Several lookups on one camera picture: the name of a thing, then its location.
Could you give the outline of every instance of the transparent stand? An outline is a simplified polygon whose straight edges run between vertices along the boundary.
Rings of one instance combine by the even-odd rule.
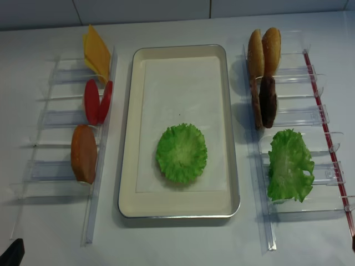
[[[342,165],[336,158],[336,151],[340,147],[343,134],[329,132],[327,110],[321,102],[326,77],[316,74],[308,57],[310,46],[305,45],[301,32],[282,32],[281,36],[280,66],[274,76],[276,93],[279,103],[292,99],[290,103],[296,104],[286,109],[278,109],[273,128],[269,130],[257,131],[255,129],[246,64],[247,43],[244,45],[245,101],[248,103],[252,138],[248,141],[248,151],[251,157],[256,208],[260,217],[258,226],[262,235],[261,240],[265,243],[262,245],[266,247],[266,250],[276,250],[273,221],[280,221],[281,214],[283,214],[283,219],[286,214],[292,214],[292,219],[296,218],[297,221],[301,221],[303,217],[306,217],[305,213],[321,213],[324,217],[324,212],[340,211],[347,216],[351,233],[354,233],[351,211],[355,207],[355,196],[346,195]],[[310,102],[306,98],[311,99],[312,105],[305,106]],[[313,189],[302,203],[295,202],[293,199],[272,202],[267,196],[270,143],[275,135],[275,129],[279,131],[292,127],[295,131],[301,132],[315,162]]]
[[[115,81],[117,54],[113,49],[109,80]],[[47,82],[48,90],[43,90],[45,105],[41,112],[38,128],[30,136],[28,145],[33,148],[25,175],[21,182],[10,184],[19,200],[39,197],[63,197],[87,200],[82,244],[92,243],[97,212],[100,183],[105,159],[105,149],[109,129],[111,108],[101,126],[91,126],[98,146],[96,177],[92,185],[77,182],[70,165],[70,145],[77,125],[87,124],[82,109],[85,83],[97,76],[86,67],[83,59],[57,59]],[[99,94],[104,86],[97,81]],[[21,219],[20,208],[14,223],[11,239],[17,236],[17,225]]]

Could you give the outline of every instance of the yellow cheese slice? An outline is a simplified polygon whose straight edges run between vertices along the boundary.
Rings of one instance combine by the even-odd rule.
[[[103,78],[99,79],[103,83],[106,83],[109,79],[111,54],[99,34],[91,25],[89,25],[88,34],[83,37],[83,43],[85,63],[88,63],[87,66],[90,69],[93,71],[96,70],[96,73],[102,75],[106,80]]]
[[[87,41],[87,35],[84,34],[83,35],[83,45],[84,45],[84,50],[85,50],[85,45],[86,45],[86,41]],[[95,72],[97,75],[101,75],[98,70],[94,67],[94,65],[87,59],[87,58],[84,58],[84,62],[85,62],[85,65],[90,68],[93,72]],[[106,84],[107,80],[105,80],[102,76],[99,76],[99,80]]]

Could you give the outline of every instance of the white table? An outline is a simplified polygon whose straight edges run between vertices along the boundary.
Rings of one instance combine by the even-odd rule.
[[[353,265],[355,254],[345,216],[323,221],[283,222],[277,224],[277,251],[263,253],[256,222],[255,200],[250,165],[239,119],[237,129],[237,166],[241,207],[223,226],[153,227],[150,223],[126,226],[117,209],[118,183],[127,109],[130,69],[133,54],[142,47],[219,44],[226,49],[229,71],[237,66],[236,84],[244,84],[237,64],[242,45],[255,28],[275,26],[281,30],[300,29],[312,44],[311,62],[318,73],[328,75],[322,102],[327,105],[331,131],[342,131],[345,138],[337,152],[342,161],[349,195],[355,195],[355,166],[352,153],[355,130],[351,113],[355,89],[355,12],[288,14],[103,25],[96,29],[119,57],[116,72],[108,147],[99,197],[94,243],[80,247],[85,204],[27,206],[19,229],[26,254],[23,265]],[[0,250],[9,245],[16,208],[8,184],[21,177],[30,149],[20,148],[33,133],[40,107],[36,105],[38,80],[48,77],[45,62],[55,54],[78,57],[81,35],[86,27],[27,30],[0,33]],[[231,86],[231,103],[241,95]]]

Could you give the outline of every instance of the hamburger bun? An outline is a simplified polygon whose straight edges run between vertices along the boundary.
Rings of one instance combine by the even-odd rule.
[[[87,125],[77,126],[72,137],[70,159],[78,181],[89,184],[94,182],[97,157],[98,152],[93,131]]]
[[[261,33],[259,29],[253,31],[248,43],[248,70],[250,79],[264,75],[264,54]]]
[[[277,28],[270,28],[262,37],[262,49],[265,60],[264,76],[273,76],[277,70],[281,55],[281,35]]]

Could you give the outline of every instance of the red rail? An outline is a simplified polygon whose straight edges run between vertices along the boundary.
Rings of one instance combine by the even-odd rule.
[[[311,65],[310,58],[308,56],[308,52],[305,50],[303,52],[303,55],[305,56],[306,65],[308,67],[308,73],[309,73],[309,75],[311,77],[312,88],[313,88],[313,92],[315,94],[317,105],[321,106],[322,105],[322,101],[321,101],[321,97],[318,94],[317,83],[316,83],[316,79],[315,79],[315,76],[314,76],[314,72],[313,72],[313,68],[312,68],[312,65]],[[323,112],[323,109],[321,109],[321,117],[325,118],[325,114]],[[323,124],[323,130],[324,130],[324,133],[329,133],[329,128],[328,128],[328,125],[326,123]],[[326,140],[327,140],[327,143],[328,143],[328,148],[331,149],[331,147],[333,146],[333,142],[332,142],[332,138],[331,138],[330,134],[326,134]],[[332,162],[336,163],[338,161],[337,160],[337,155],[335,154],[335,152],[333,150],[331,150],[330,154],[331,154]],[[336,176],[337,176],[339,181],[342,179],[341,175],[337,171],[336,171]],[[340,190],[340,195],[343,196],[343,197],[346,196],[346,191],[345,191],[344,184],[340,183],[340,184],[338,184],[338,186],[339,186],[339,190]],[[343,204],[344,204],[344,208],[349,206],[348,198],[343,198]],[[346,218],[348,220],[350,234],[351,234],[352,237],[354,237],[355,236],[355,228],[354,228],[354,222],[353,222],[353,217],[352,217],[351,211],[347,211],[346,210]]]

